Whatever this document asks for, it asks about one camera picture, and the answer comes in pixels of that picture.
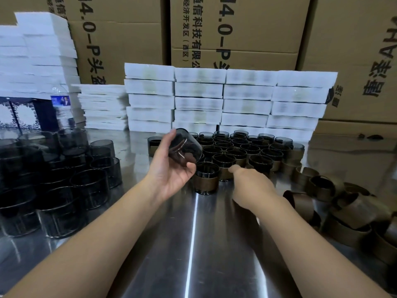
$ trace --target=hand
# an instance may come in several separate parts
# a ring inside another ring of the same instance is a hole
[[[175,129],[164,135],[145,177],[161,203],[176,194],[196,172],[195,164],[188,162],[186,167],[182,167],[168,157],[168,149],[175,135]]]
[[[233,200],[242,208],[255,213],[261,201],[273,197],[278,199],[273,183],[264,174],[239,165],[233,165],[229,171],[234,175]]]

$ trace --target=forearm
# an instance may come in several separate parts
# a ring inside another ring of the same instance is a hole
[[[254,213],[269,231],[303,298],[389,297],[282,197],[258,199]]]
[[[145,179],[49,255],[6,297],[106,297],[159,203]]]

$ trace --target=stack of white boxes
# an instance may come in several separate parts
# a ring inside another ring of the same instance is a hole
[[[279,137],[308,142],[325,113],[337,72],[278,71],[267,128]]]
[[[120,130],[128,127],[128,95],[124,85],[76,85],[86,128]]]
[[[175,68],[174,128],[214,132],[222,118],[226,70]]]
[[[54,86],[70,96],[75,122],[83,121],[77,100],[77,53],[67,20],[46,12],[15,13],[18,26],[0,26],[0,95],[51,99]]]
[[[130,131],[167,133],[175,109],[175,70],[172,66],[125,63],[124,85]]]
[[[276,71],[229,69],[220,130],[228,133],[246,130],[250,135],[263,133],[276,84]]]

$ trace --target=stainless steel tabletop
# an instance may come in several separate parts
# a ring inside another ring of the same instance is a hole
[[[153,133],[88,130],[89,140],[111,139],[121,159],[123,188],[146,174],[146,139]],[[397,209],[396,140],[378,142],[316,135],[303,165],[361,185]],[[294,189],[278,176],[278,193]],[[154,215],[121,267],[109,297],[300,297],[275,243],[255,216],[231,199],[232,182],[220,182],[216,195],[194,193],[190,182]],[[112,192],[113,201],[123,193]],[[315,203],[324,220],[324,206]],[[91,219],[101,211],[93,213]],[[328,239],[341,253],[390,293],[390,268],[372,255]],[[41,231],[0,238],[0,294],[5,294],[38,262],[66,240]]]

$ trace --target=group of glass cups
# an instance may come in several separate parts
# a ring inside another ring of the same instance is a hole
[[[148,138],[149,156],[154,156],[160,141],[161,137]],[[233,179],[229,172],[232,165],[254,168],[269,177],[271,172],[279,170],[281,161],[288,158],[290,151],[304,149],[304,145],[290,138],[271,134],[249,135],[244,130],[236,130],[233,134],[225,131],[197,134],[177,129],[168,155],[182,166],[187,162],[196,163],[193,187],[199,194],[211,195],[218,190],[219,181]]]
[[[85,226],[122,183],[111,140],[88,143],[85,129],[0,139],[0,225],[8,236],[39,229],[64,238]]]

